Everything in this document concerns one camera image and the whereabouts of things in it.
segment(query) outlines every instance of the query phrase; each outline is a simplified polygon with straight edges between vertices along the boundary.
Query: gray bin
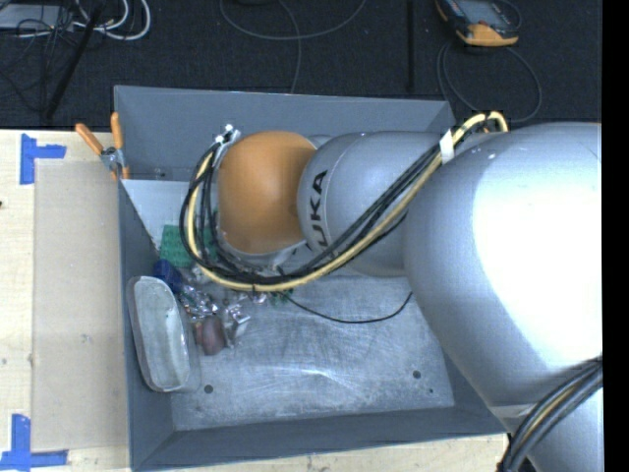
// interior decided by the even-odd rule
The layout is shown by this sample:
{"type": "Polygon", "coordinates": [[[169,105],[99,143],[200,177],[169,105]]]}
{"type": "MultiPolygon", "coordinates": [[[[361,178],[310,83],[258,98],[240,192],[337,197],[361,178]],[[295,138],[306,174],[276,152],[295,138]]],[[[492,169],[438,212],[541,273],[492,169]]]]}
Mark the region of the gray bin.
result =
{"type": "MultiPolygon", "coordinates": [[[[279,129],[331,137],[444,133],[444,101],[171,88],[114,88],[132,179],[188,181],[214,134],[279,129]]],[[[121,270],[150,275],[158,254],[119,188],[121,270]]],[[[296,290],[318,311],[363,320],[395,310],[406,278],[332,273],[296,290]]],[[[503,433],[441,350],[415,301],[378,324],[343,325],[289,304],[256,307],[242,344],[201,359],[192,393],[145,384],[123,294],[134,470],[216,465],[503,433]]]]}

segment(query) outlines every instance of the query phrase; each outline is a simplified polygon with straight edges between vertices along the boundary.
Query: small metal part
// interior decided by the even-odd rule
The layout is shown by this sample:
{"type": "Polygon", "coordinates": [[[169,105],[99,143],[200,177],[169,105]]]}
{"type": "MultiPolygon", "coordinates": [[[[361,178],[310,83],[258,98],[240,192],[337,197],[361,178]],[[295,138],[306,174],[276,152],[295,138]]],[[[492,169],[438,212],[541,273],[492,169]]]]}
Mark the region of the small metal part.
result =
{"type": "Polygon", "coordinates": [[[227,345],[230,348],[234,347],[245,333],[251,317],[243,313],[240,304],[231,304],[222,310],[220,318],[227,345]]]}

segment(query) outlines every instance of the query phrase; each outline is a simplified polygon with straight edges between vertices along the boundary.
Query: black carpet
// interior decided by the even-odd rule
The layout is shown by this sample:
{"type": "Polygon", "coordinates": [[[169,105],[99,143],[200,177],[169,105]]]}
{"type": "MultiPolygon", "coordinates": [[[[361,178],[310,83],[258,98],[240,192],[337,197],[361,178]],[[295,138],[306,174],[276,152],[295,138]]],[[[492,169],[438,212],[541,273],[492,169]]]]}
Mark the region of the black carpet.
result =
{"type": "MultiPolygon", "coordinates": [[[[81,3],[91,12],[98,1],[81,3]]],[[[434,0],[146,1],[147,35],[124,41],[95,32],[62,95],[84,29],[34,38],[3,29],[0,126],[108,130],[116,85],[446,98],[461,120],[500,110],[512,127],[600,122],[602,0],[506,0],[519,12],[520,38],[489,54],[453,39],[434,0]]],[[[62,3],[86,21],[72,0],[16,2],[62,3]]],[[[119,33],[145,23],[141,2],[130,2],[119,33]]],[[[122,12],[120,0],[107,0],[101,22],[122,12]]]]}

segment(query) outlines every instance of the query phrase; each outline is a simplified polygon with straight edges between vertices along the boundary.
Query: white cable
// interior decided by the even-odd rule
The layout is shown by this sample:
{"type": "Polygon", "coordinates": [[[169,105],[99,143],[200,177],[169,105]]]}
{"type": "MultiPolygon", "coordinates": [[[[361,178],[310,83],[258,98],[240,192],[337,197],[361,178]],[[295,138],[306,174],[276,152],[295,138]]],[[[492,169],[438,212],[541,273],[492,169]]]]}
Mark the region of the white cable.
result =
{"type": "MultiPolygon", "coordinates": [[[[119,26],[121,26],[122,24],[124,24],[128,18],[129,18],[129,2],[127,0],[122,0],[123,5],[125,7],[125,12],[123,17],[117,22],[114,23],[113,25],[98,25],[96,27],[94,27],[94,31],[97,31],[99,33],[104,34],[105,36],[109,37],[109,38],[114,38],[116,40],[138,40],[139,38],[144,37],[148,31],[150,30],[150,21],[151,21],[151,16],[150,16],[150,8],[148,7],[148,2],[146,2],[146,0],[140,0],[142,5],[143,5],[143,10],[144,10],[144,14],[146,17],[146,22],[144,24],[143,29],[139,32],[136,33],[135,35],[121,35],[121,34],[116,34],[116,33],[112,33],[111,30],[118,28],[119,26]]],[[[89,19],[89,15],[87,14],[86,10],[83,8],[83,6],[81,5],[81,1],[80,0],[75,0],[75,3],[77,4],[77,6],[79,7],[79,10],[81,12],[81,14],[83,15],[83,17],[88,20],[89,19]]],[[[73,24],[77,27],[82,27],[85,28],[87,26],[87,24],[85,23],[79,23],[79,22],[73,22],[73,24]]]]}
{"type": "MultiPolygon", "coordinates": [[[[122,0],[123,6],[125,7],[125,12],[123,13],[122,18],[120,18],[120,20],[118,20],[117,23],[114,23],[112,25],[99,25],[97,27],[94,27],[95,31],[108,31],[108,30],[114,30],[116,28],[118,28],[119,26],[123,25],[126,21],[127,18],[129,18],[129,2],[127,2],[127,0],[122,0]]],[[[81,13],[83,14],[85,12],[85,10],[83,9],[83,7],[81,7],[81,4],[79,4],[79,9],[81,10],[81,13]]],[[[75,25],[76,27],[81,27],[81,28],[86,28],[87,24],[86,23],[80,23],[78,21],[74,21],[73,25],[75,25]]]]}
{"type": "Polygon", "coordinates": [[[109,38],[115,38],[116,40],[138,40],[139,38],[142,38],[143,36],[145,36],[150,30],[150,8],[148,7],[148,2],[146,2],[146,0],[140,0],[140,1],[142,2],[142,5],[143,5],[146,22],[144,23],[144,28],[139,33],[136,33],[135,35],[117,35],[114,33],[110,33],[107,30],[99,29],[98,31],[100,31],[101,33],[104,33],[109,38]]]}

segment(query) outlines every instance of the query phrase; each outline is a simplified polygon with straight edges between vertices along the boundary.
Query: brown object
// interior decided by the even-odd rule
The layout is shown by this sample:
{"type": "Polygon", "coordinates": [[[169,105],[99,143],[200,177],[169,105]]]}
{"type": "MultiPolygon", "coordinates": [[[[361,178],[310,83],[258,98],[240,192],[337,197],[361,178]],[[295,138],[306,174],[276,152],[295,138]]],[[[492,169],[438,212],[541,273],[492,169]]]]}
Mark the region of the brown object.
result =
{"type": "Polygon", "coordinates": [[[315,146],[297,133],[262,131],[235,143],[218,170],[220,230],[235,249],[275,252],[304,239],[297,191],[315,146]]]}
{"type": "Polygon", "coordinates": [[[216,355],[225,347],[225,334],[218,317],[210,316],[202,322],[197,328],[197,342],[205,355],[216,355]]]}

